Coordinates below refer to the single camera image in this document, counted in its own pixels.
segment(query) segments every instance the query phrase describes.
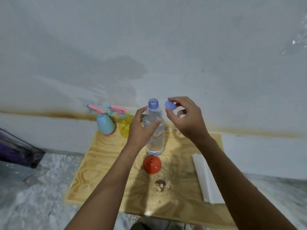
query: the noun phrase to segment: blue spray bottle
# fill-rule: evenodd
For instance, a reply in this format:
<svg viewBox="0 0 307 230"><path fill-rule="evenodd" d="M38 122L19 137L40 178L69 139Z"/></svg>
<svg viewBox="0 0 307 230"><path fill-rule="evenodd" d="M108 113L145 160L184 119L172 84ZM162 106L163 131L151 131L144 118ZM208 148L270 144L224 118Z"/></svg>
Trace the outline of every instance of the blue spray bottle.
<svg viewBox="0 0 307 230"><path fill-rule="evenodd" d="M105 114L105 111L93 106L92 104L84 104L87 108L90 109L90 113L92 111L97 114L97 125L100 132L105 136L110 136L115 132L115 125L109 116Z"/></svg>

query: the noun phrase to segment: person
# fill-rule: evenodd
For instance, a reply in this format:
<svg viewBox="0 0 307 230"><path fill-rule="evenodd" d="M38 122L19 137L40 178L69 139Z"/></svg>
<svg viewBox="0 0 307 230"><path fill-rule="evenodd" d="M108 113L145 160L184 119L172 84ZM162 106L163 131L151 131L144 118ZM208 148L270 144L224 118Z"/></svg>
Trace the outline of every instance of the person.
<svg viewBox="0 0 307 230"><path fill-rule="evenodd" d="M220 149L206 129L201 109L188 97L168 100L184 108L177 115L167 108L167 117L206 159L238 229L296 229ZM114 228L132 164L161 123L156 120L144 128L140 119L145 110L146 107L137 110L130 124L127 144L65 230Z"/></svg>

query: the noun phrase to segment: hand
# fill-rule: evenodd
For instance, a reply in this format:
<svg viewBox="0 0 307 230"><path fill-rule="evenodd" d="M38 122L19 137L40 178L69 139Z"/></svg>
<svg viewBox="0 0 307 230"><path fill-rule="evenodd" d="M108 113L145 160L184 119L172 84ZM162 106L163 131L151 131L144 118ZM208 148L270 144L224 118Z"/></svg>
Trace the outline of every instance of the hand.
<svg viewBox="0 0 307 230"><path fill-rule="evenodd" d="M136 111L129 128L127 145L137 147L138 150L141 150L149 142L155 130L162 122L161 119L157 119L151 126L143 127L141 125L141 115L146 109L147 106Z"/></svg>
<svg viewBox="0 0 307 230"><path fill-rule="evenodd" d="M174 123L175 127L192 142L198 142L210 137L201 109L188 97L169 97L169 101L176 102L176 108L184 107L183 110L178 111L177 116L171 109L166 108L167 117Z"/></svg>

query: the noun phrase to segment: plastic bottle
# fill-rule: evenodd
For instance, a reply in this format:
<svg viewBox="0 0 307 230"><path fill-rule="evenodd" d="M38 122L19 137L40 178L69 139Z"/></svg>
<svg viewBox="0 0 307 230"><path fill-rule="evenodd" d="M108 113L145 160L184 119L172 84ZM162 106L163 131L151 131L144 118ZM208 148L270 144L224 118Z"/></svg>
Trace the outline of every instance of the plastic bottle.
<svg viewBox="0 0 307 230"><path fill-rule="evenodd" d="M119 116L119 132L122 136L128 137L129 136L129 128L131 124L131 117L129 115L126 115L126 112L129 110L121 107L121 106L113 106L113 105L107 105L107 108L110 109L109 115L111 115L113 112L117 112Z"/></svg>
<svg viewBox="0 0 307 230"><path fill-rule="evenodd" d="M91 113L92 111L96 112L97 114L97 125L99 131L105 135L105 136L110 136L115 132L115 124L113 121L110 119L109 116L105 114L105 111L95 107L92 104L84 104L87 108L89 108L89 112Z"/></svg>
<svg viewBox="0 0 307 230"><path fill-rule="evenodd" d="M159 108L158 100L153 98L149 100L146 116L143 118L144 127L149 127L157 119L162 119L162 122L149 140L149 143L146 145L147 152L153 156L158 156L163 152L165 137L162 110Z"/></svg>

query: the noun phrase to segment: clear water bottle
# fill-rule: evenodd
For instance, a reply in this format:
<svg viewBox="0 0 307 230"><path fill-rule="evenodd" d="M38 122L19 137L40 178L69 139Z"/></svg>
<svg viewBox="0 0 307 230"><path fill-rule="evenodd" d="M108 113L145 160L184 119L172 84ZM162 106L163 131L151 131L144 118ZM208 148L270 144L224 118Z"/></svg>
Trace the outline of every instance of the clear water bottle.
<svg viewBox="0 0 307 230"><path fill-rule="evenodd" d="M145 112L146 116L143 118L144 127L149 127L157 119L162 119L161 124L154 132L149 143L146 145L147 152L150 155L158 156L164 150L164 120L162 118L162 110L159 108L158 100L151 99L148 102L148 108Z"/></svg>

